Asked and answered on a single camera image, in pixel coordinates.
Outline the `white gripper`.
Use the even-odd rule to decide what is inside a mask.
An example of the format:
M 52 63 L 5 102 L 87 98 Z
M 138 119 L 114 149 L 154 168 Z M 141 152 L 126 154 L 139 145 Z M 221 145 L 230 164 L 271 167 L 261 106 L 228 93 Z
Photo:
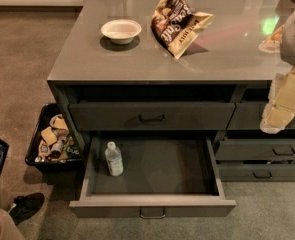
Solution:
M 286 128 L 295 117 L 295 67 L 287 74 L 277 73 L 272 81 L 260 129 L 276 134 Z

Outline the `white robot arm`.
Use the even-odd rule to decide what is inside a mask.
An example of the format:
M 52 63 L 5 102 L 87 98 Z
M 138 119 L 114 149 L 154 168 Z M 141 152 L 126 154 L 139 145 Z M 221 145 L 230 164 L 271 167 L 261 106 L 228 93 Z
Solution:
M 285 75 L 276 74 L 262 114 L 260 129 L 267 134 L 276 134 L 295 117 L 295 11 L 259 45 L 259 50 L 279 53 L 282 61 L 292 65 Z

